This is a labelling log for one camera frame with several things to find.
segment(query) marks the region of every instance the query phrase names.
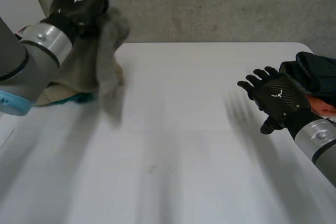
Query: gray wall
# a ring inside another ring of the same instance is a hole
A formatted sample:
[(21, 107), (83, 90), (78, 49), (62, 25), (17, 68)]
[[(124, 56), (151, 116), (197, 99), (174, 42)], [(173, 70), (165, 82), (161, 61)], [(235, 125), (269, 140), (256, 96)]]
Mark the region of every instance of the gray wall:
[[(44, 11), (51, 0), (40, 0)], [(336, 55), (336, 0), (110, 0), (131, 42), (296, 41)]]

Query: crumpled fabric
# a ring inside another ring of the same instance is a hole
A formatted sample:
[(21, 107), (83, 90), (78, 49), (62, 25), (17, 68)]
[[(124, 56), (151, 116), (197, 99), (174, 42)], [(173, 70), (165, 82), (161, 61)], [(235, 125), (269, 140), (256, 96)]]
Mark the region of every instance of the crumpled fabric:
[(304, 93), (336, 106), (336, 59), (300, 52), (296, 61), (283, 62), (279, 71)]
[(128, 37), (130, 27), (119, 10), (112, 7), (98, 20), (98, 25), (100, 36), (75, 41), (58, 76), (43, 91), (35, 106), (73, 101), (78, 94), (92, 93), (98, 94), (101, 103), (112, 102), (118, 86), (123, 84), (123, 72), (115, 52)]

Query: orange cloth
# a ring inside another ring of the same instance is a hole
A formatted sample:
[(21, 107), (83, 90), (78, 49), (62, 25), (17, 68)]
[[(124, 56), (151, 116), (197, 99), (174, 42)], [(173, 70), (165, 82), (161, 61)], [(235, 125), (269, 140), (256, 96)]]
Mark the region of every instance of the orange cloth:
[(336, 108), (333, 105), (325, 103), (323, 100), (312, 95), (306, 94), (310, 103), (311, 110), (319, 115), (336, 115)]

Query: silver metal ring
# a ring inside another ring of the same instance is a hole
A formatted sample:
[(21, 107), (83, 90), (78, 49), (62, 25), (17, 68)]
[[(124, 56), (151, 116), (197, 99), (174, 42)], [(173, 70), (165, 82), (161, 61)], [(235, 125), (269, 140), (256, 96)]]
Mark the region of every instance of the silver metal ring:
[(336, 139), (336, 127), (325, 119), (319, 119), (303, 127), (295, 137), (295, 143), (312, 160), (315, 152)]
[(56, 26), (48, 23), (38, 23), (22, 34), (22, 41), (28, 40), (39, 44), (53, 53), (59, 63), (67, 58), (72, 50), (72, 43), (68, 36)]

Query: pile of clothes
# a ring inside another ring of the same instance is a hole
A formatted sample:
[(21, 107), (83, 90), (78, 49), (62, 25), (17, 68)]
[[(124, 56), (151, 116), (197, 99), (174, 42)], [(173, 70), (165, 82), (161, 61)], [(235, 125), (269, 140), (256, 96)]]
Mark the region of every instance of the pile of clothes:
[(296, 61), (283, 62), (279, 72), (306, 95), (314, 113), (336, 115), (336, 59), (300, 52)]

